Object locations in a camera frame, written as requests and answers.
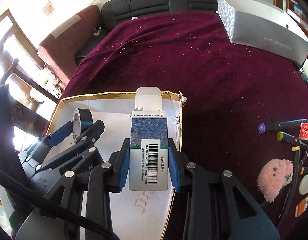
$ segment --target red tablecloth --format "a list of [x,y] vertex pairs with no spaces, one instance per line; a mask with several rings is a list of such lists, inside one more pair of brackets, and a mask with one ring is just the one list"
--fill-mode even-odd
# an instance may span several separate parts
[[[308,85],[293,62],[230,43],[215,13],[161,14],[118,25],[79,65],[63,98],[141,86],[181,91],[187,97],[182,150],[207,170],[231,170],[256,199],[262,198],[256,181],[262,167],[274,158],[292,159],[291,146],[277,142],[275,132],[259,135],[258,125],[308,118]],[[265,208],[274,224],[286,190]],[[297,192],[282,237],[296,224],[301,199]],[[184,210],[178,203],[174,213]]]

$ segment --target metal screw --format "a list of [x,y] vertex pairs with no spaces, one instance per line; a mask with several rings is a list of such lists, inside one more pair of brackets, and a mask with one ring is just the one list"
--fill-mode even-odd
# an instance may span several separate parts
[[104,162],[104,163],[102,163],[101,166],[102,166],[103,169],[108,169],[111,166],[111,164],[109,162]]
[[225,170],[225,171],[223,171],[223,175],[224,175],[225,177],[231,177],[231,176],[232,176],[232,171]]
[[195,169],[196,163],[187,163],[186,165],[189,169]]
[[73,171],[67,171],[67,172],[65,173],[65,177],[70,178],[70,177],[73,177],[74,174],[75,174],[75,172],[73,172]]

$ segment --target red armrest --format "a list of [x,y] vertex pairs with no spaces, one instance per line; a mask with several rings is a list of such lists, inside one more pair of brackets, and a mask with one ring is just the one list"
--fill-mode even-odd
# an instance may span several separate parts
[[93,28],[101,24],[100,14],[96,5],[85,8],[53,30],[37,48],[39,57],[65,85],[77,68],[75,54],[93,37]]

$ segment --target pink fluffy toy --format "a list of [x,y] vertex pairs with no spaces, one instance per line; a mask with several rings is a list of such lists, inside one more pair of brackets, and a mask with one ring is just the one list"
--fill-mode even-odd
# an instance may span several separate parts
[[292,180],[293,164],[290,160],[270,160],[260,171],[258,187],[266,201],[272,202],[281,188]]

